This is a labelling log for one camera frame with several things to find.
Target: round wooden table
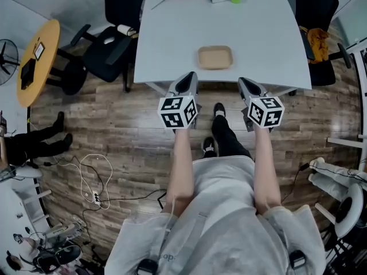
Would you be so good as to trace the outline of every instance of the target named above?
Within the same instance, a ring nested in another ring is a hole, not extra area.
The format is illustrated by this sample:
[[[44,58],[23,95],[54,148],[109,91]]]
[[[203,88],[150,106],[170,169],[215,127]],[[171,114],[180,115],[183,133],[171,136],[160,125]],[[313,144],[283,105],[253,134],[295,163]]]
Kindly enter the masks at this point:
[[[50,20],[41,27],[33,36],[24,52],[21,64],[19,66],[17,80],[17,96],[21,106],[31,106],[40,95],[50,74],[53,62],[56,58],[58,42],[60,40],[60,24],[56,19]],[[36,59],[34,52],[39,43],[44,46],[44,51],[40,59],[36,60],[34,67],[33,82],[26,89],[22,90],[21,70],[22,67],[31,59]]]
[[[59,40],[60,24],[56,19],[52,19],[45,23],[29,42],[20,63],[17,78],[17,96],[21,106],[31,106],[37,100],[45,84],[60,87],[67,95],[74,95],[83,86],[87,76],[85,67],[78,57],[58,49]],[[37,60],[34,53],[40,43],[42,43],[44,50]],[[52,67],[56,55],[69,60],[64,70]],[[33,82],[27,88],[22,89],[22,68],[31,58],[36,60]],[[61,77],[61,80],[50,79],[48,78],[49,74]]]

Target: electric fan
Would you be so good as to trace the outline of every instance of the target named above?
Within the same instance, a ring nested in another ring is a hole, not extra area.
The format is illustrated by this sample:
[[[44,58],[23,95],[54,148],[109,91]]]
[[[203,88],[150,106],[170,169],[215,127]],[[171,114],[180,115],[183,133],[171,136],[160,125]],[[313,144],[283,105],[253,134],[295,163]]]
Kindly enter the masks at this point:
[[[11,40],[0,40],[0,85],[14,74],[18,63],[18,49]]]

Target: wooden floor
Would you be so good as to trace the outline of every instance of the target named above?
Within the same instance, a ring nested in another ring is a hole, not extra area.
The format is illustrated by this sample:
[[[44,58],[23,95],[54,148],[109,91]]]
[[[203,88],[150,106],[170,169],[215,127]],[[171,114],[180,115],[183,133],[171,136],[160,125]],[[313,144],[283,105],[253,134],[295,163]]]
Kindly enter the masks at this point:
[[[329,32],[330,51],[334,52],[338,50],[338,31],[331,26]],[[73,52],[82,53],[83,48],[74,49]],[[294,97],[287,95],[281,98],[286,112],[281,126],[271,132],[271,139],[283,196],[292,189],[299,166],[318,156],[340,166],[356,168],[358,165],[357,149],[326,143],[329,136],[356,140],[361,129],[356,71],[354,67],[346,69],[342,60],[334,61],[333,66],[336,84],[311,91],[297,91]],[[65,96],[56,87],[46,87],[32,106],[31,122],[38,129],[44,128],[54,122],[58,111],[64,111],[65,132],[71,132],[74,136],[71,150],[64,157],[69,159],[76,155],[82,159],[86,154],[106,155],[114,168],[108,184],[110,198],[141,197],[153,190],[166,188],[170,172],[174,135],[162,129],[157,116],[158,100],[157,92],[144,84],[135,84],[131,93],[124,94],[121,78],[106,83],[88,74],[85,85],[76,96]],[[191,131],[194,158],[201,157],[200,144],[204,137],[210,135],[212,109],[218,101],[226,107],[227,119],[240,142],[253,153],[254,134],[245,130],[240,112],[244,104],[238,94],[237,84],[201,84],[199,103],[202,111],[198,129]],[[64,134],[60,134],[54,140],[63,137]],[[106,161],[91,157],[86,163],[95,166],[106,183],[110,175]],[[76,168],[53,166],[42,170],[44,176],[41,187],[43,190],[51,189],[53,193],[43,199],[51,223],[70,223],[73,222],[72,215],[81,217],[83,209],[96,209],[94,204],[89,204],[80,195],[80,175]],[[90,169],[84,168],[83,171],[90,187],[100,191],[102,185],[97,176]],[[295,190],[287,198],[285,206],[295,210],[303,204],[310,205],[322,227],[325,220],[313,205],[319,200],[324,206],[330,207],[333,200],[307,180],[309,173],[310,170],[306,170],[298,175]],[[84,184],[83,195],[87,194],[87,198],[91,199]],[[112,201],[109,210],[85,212],[96,250],[104,256],[108,255],[123,220],[132,212],[158,212],[156,198],[159,195],[157,193],[139,201]],[[101,199],[107,199],[106,192]],[[77,239],[78,242],[87,240],[85,232]],[[89,247],[83,247],[86,257],[90,255]]]

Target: white cable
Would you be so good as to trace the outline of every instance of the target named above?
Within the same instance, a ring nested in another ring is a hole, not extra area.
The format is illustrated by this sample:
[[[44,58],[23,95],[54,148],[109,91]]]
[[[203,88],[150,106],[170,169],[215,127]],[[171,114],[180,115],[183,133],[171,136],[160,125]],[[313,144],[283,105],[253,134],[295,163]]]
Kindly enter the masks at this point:
[[[104,155],[102,155],[102,154],[88,154],[87,156],[85,156],[84,158],[82,158],[82,160],[80,161],[80,167],[81,167],[82,162],[83,162],[87,157],[89,157],[89,156],[101,156],[101,157],[103,157],[103,158],[107,161],[108,165],[110,165],[110,167],[111,167],[111,174],[110,174],[110,177],[107,179],[107,182],[106,182],[106,185],[105,185],[106,194],[107,194],[107,200],[108,200],[108,207],[107,207],[107,208],[101,207],[101,209],[103,209],[103,210],[108,210],[108,209],[110,208],[111,202],[110,202],[110,195],[108,194],[107,186],[108,186],[108,182],[110,182],[110,179],[112,178],[112,174],[114,173],[114,169],[112,168],[112,165],[111,165],[110,161],[107,159],[107,157],[106,157],[106,156],[104,156]],[[82,174],[81,174],[81,173],[80,173],[80,176],[81,176],[82,180],[83,180],[83,181],[87,184],[87,186],[89,187],[88,183],[85,181],[85,179],[83,178],[83,176],[82,176]]]
[[[35,129],[35,130],[38,130],[37,127],[32,123],[32,122],[29,122],[30,125],[32,125],[32,127]],[[79,173],[80,173],[80,195],[88,202],[88,203],[94,203],[94,197],[93,197],[93,192],[92,192],[92,189],[91,187],[89,186],[88,182],[83,178],[83,174],[81,173],[81,165],[83,163],[84,160],[86,160],[87,157],[90,157],[90,156],[101,156],[103,157],[107,162],[108,162],[108,165],[110,165],[111,167],[111,175],[110,177],[108,178],[107,182],[106,182],[106,185],[105,185],[105,188],[106,188],[106,194],[107,194],[107,200],[108,200],[108,207],[107,208],[104,208],[104,207],[101,207],[101,209],[103,210],[108,210],[110,208],[110,205],[111,205],[111,202],[110,202],[110,195],[108,194],[108,190],[107,190],[107,186],[108,186],[108,182],[110,182],[110,179],[112,178],[112,174],[114,173],[114,169],[112,168],[112,165],[110,163],[110,161],[107,159],[106,156],[102,155],[102,154],[88,154],[87,156],[85,156],[84,158],[82,158],[82,160],[80,161],[80,164],[79,164],[79,167],[73,163],[68,163],[68,164],[60,164],[60,162],[54,157],[55,161],[56,161],[56,164],[60,165],[60,166],[69,166],[69,165],[72,165],[72,166],[75,166]],[[92,200],[88,200],[84,195],[83,195],[83,182],[85,182],[85,184],[87,185],[87,187],[89,188],[89,191],[91,192],[91,195],[92,195]]]

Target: black office chair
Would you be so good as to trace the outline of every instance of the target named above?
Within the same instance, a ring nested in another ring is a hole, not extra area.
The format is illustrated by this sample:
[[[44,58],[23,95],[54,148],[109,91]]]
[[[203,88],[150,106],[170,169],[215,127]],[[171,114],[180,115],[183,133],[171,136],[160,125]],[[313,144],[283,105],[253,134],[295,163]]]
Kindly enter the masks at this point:
[[[115,26],[106,28],[98,37],[87,33],[90,25],[83,26],[71,41],[75,46],[81,37],[92,44],[82,56],[82,61],[88,71],[102,80],[111,83],[120,73],[123,75],[124,91],[127,87],[128,64],[135,62],[137,38],[131,38],[117,31],[120,24],[130,26],[139,32],[140,8],[143,0],[104,0],[106,19]],[[105,44],[105,40],[114,39]]]
[[[297,23],[306,29],[320,28],[327,32],[338,5],[338,0],[296,0],[295,17]],[[313,60],[313,53],[310,54],[311,46],[307,40],[303,40],[303,43],[305,44],[307,58]],[[338,44],[338,47],[340,51],[330,54],[329,60],[317,64],[309,64],[312,85],[324,86],[335,83],[335,73],[331,60],[343,58],[347,68],[352,67],[349,55],[342,44]]]

